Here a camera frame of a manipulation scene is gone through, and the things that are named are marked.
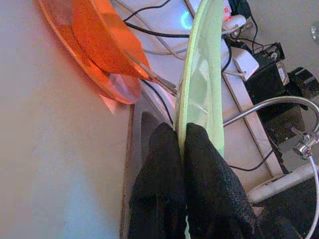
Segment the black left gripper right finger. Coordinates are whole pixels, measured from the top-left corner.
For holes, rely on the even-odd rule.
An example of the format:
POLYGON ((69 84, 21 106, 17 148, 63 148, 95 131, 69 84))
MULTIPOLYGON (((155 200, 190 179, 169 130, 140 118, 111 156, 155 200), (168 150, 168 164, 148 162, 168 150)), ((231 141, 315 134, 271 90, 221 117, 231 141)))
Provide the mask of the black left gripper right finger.
POLYGON ((194 123, 186 127, 184 188, 191 239, 262 239, 239 178, 194 123))

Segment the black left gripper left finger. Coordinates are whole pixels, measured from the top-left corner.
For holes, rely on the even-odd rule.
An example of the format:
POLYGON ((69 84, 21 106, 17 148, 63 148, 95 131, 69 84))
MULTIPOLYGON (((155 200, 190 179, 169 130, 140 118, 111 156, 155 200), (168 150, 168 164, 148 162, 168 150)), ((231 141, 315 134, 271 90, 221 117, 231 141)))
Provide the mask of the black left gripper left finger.
POLYGON ((185 239, 186 203, 175 131, 161 123, 148 146, 129 202, 128 239, 185 239))

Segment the light green plate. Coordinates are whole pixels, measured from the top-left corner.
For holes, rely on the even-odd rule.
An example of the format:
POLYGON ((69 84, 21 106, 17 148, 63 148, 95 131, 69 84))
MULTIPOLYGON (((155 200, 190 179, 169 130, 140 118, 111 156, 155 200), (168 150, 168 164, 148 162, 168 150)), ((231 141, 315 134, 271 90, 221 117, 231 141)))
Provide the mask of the light green plate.
POLYGON ((186 215, 178 239, 207 239, 214 228, 216 163, 224 155, 221 91, 223 0, 201 0, 192 23, 175 107, 186 215))

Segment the white cylindrical water filter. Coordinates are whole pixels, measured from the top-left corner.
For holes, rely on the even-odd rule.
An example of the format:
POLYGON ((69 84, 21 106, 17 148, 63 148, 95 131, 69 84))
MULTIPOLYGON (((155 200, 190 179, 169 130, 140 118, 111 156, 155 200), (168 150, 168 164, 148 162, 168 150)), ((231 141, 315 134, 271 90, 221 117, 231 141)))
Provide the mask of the white cylindrical water filter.
POLYGON ((257 204, 313 177, 314 171, 312 165, 310 163, 305 164, 289 174, 273 178, 255 187, 248 192, 248 201, 251 204, 257 204))

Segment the wooden chopsticks with silver ends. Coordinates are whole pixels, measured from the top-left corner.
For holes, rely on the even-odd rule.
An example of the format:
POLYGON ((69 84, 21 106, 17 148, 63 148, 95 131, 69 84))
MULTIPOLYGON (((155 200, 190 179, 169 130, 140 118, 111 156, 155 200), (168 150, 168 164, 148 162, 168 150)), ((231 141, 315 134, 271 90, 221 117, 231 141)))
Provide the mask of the wooden chopsticks with silver ends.
POLYGON ((143 64, 141 61, 133 57, 131 54, 129 54, 127 51, 125 51, 125 54, 133 60, 136 64, 138 64, 148 75, 149 77, 158 85, 160 85, 163 89, 165 89, 169 94, 172 96, 177 95, 176 85, 165 80, 158 74, 156 74, 153 70, 151 70, 149 67, 147 67, 145 64, 143 64))

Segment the chrome faucet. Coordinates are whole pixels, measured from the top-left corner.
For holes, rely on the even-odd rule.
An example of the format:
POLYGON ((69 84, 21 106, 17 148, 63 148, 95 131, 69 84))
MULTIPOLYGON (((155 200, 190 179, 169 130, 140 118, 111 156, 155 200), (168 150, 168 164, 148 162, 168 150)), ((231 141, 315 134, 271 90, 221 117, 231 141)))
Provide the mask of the chrome faucet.
POLYGON ((312 147, 319 143, 319 107, 311 100, 302 97, 296 96, 283 96, 276 97, 260 102, 256 105, 253 105, 246 111, 240 113, 238 116, 233 117, 223 123, 223 127, 226 127, 247 115, 256 112, 260 109, 271 105, 283 104, 283 103, 294 103, 298 105, 303 105, 310 108, 316 115, 316 124, 313 130, 310 133, 302 134, 303 138, 295 145, 293 148, 294 152, 299 155, 303 160, 310 159, 312 155, 312 147))

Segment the white power adapter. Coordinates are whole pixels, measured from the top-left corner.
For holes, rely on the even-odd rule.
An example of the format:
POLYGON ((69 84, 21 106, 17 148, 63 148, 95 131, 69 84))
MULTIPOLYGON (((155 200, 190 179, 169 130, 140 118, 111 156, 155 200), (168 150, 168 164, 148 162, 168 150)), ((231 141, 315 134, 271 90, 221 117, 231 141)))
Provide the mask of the white power adapter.
POLYGON ((242 48, 231 47, 232 59, 238 70, 242 74, 241 78, 244 82, 258 70, 259 63, 252 54, 242 48))

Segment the orange plate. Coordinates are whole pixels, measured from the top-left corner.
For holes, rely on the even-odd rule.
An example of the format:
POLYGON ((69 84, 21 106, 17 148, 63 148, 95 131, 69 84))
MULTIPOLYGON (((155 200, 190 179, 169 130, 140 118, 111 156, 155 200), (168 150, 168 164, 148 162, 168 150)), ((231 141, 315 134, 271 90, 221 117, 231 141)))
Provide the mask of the orange plate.
POLYGON ((72 0, 38 0, 57 37, 89 78, 109 97, 123 104, 134 104, 141 95, 137 77, 107 73, 85 53, 71 26, 72 0))

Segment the orange bowl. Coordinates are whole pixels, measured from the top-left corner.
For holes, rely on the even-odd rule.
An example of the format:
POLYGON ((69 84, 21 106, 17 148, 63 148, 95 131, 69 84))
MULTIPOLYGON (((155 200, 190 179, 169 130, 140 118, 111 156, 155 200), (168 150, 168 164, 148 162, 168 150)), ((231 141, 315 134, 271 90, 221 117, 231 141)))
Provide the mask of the orange bowl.
POLYGON ((149 66, 141 42, 110 0, 72 0, 71 26, 89 58, 107 73, 149 80, 138 63, 149 66))

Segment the white plug with red light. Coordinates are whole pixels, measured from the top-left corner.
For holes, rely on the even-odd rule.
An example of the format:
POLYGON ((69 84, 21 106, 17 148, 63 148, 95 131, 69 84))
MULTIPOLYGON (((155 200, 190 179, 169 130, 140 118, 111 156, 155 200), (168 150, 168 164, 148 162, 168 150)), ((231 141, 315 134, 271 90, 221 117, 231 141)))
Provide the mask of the white plug with red light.
POLYGON ((242 27, 246 23, 246 18, 240 14, 229 16, 222 23, 222 34, 229 34, 242 27))

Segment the black device with bracket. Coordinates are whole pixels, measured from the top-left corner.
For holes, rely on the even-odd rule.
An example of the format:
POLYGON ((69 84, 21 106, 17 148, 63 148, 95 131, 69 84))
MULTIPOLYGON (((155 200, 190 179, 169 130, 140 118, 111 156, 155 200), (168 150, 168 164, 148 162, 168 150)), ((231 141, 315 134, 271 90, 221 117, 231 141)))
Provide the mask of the black device with bracket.
MULTIPOLYGON (((259 69, 245 82, 253 104, 267 99, 297 96, 313 99, 319 96, 319 82, 307 69, 298 67, 287 72, 283 63, 285 55, 276 42, 254 55, 259 69)), ((279 145, 295 136, 292 128, 305 130, 301 110, 308 107, 294 103, 281 103, 258 110, 259 118, 273 144, 279 145)))

